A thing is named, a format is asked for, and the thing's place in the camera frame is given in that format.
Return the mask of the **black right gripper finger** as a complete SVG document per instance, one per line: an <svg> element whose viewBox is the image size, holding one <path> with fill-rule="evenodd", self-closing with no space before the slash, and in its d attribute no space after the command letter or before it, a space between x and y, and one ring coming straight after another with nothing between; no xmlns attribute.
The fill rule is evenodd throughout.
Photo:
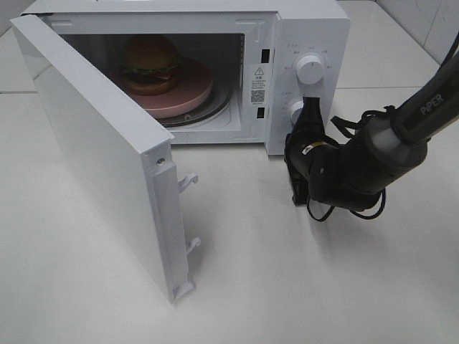
<svg viewBox="0 0 459 344"><path fill-rule="evenodd" d="M323 118L321 114L321 99L315 97L313 99L313 119L318 124L323 124Z"/></svg>
<svg viewBox="0 0 459 344"><path fill-rule="evenodd" d="M315 98L303 97L303 109L301 110L301 122L312 123L315 118Z"/></svg>

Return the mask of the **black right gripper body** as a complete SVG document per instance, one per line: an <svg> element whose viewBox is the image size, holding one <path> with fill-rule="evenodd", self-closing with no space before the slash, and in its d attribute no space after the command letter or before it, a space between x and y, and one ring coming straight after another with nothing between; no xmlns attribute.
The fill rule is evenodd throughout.
<svg viewBox="0 0 459 344"><path fill-rule="evenodd" d="M311 198L329 203L337 179L338 143L325 134L321 121L298 121L285 142L285 162L293 203Z"/></svg>

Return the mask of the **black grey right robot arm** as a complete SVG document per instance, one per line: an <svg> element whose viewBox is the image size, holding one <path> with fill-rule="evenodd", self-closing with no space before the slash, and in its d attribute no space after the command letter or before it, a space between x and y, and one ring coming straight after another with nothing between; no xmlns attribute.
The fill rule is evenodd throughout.
<svg viewBox="0 0 459 344"><path fill-rule="evenodd" d="M399 107L367 110L356 123L333 117L344 144L326 135L319 98L305 97L285 140L293 203L314 200L356 214L384 203L385 188L419 166L431 137L457 119L457 55Z"/></svg>

